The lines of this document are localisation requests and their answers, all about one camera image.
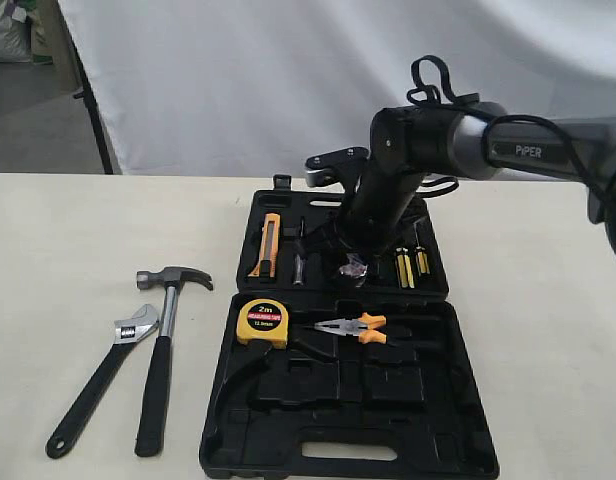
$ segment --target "tape measure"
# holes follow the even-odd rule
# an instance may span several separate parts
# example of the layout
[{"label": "tape measure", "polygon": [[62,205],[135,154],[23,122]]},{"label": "tape measure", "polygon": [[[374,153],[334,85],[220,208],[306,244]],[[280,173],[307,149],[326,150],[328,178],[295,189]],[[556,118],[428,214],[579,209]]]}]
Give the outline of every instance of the tape measure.
[{"label": "tape measure", "polygon": [[288,310],[283,304],[268,298],[258,298],[241,307],[237,319],[237,341],[247,345],[255,339],[268,340],[275,348],[286,348]]}]

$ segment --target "claw hammer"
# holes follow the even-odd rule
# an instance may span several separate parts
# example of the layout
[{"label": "claw hammer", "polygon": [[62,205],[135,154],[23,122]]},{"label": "claw hammer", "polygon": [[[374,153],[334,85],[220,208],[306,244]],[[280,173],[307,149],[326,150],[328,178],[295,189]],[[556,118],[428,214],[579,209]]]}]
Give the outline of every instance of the claw hammer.
[{"label": "claw hammer", "polygon": [[148,290],[157,285],[166,289],[164,308],[159,321],[159,336],[155,341],[144,387],[141,419],[135,444],[135,454],[139,457],[152,457],[163,448],[170,393],[172,332],[179,292],[186,282],[200,283],[208,290],[213,289],[210,275],[194,268],[165,267],[158,273],[137,272],[139,290]]}]

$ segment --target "toolbox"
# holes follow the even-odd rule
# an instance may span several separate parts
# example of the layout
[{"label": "toolbox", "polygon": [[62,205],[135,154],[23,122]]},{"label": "toolbox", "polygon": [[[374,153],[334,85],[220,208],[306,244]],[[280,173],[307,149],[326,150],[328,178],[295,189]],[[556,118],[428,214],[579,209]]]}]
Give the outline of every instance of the toolbox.
[{"label": "toolbox", "polygon": [[[293,281],[300,224],[307,231],[323,224],[341,201],[339,194],[292,191],[289,179],[277,176],[273,190],[254,194],[201,466],[211,478],[496,478],[497,458],[457,316],[445,302],[448,284],[423,199],[415,197],[404,213],[417,227],[404,229],[395,243],[411,247],[417,235],[425,248],[429,273],[417,277],[415,288],[400,286],[394,248],[358,288],[333,285],[318,253],[305,259],[303,282]],[[253,276],[267,214],[280,219],[275,274]],[[283,310],[287,341],[238,338],[244,310],[262,303],[264,313],[249,313],[248,321],[281,321]],[[381,331],[399,343],[363,344],[313,328],[364,312],[385,316]],[[304,447],[314,443],[387,447],[394,458],[309,456]]]}]

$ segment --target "pliers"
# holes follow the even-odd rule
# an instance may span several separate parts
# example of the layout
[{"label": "pliers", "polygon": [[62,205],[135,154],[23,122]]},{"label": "pliers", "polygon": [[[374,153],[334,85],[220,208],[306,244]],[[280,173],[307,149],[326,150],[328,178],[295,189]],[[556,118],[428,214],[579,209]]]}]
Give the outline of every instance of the pliers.
[{"label": "pliers", "polygon": [[385,315],[363,313],[359,318],[337,318],[314,324],[315,330],[340,335],[358,337],[359,343],[390,343],[388,337],[377,329],[386,325]]}]

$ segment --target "white backdrop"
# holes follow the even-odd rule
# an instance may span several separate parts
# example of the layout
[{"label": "white backdrop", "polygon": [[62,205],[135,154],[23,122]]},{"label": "white backdrop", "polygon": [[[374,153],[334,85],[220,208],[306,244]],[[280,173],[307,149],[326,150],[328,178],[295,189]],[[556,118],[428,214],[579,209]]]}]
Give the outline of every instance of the white backdrop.
[{"label": "white backdrop", "polygon": [[410,63],[510,112],[616,114],[616,0],[60,0],[125,173],[301,174]]}]

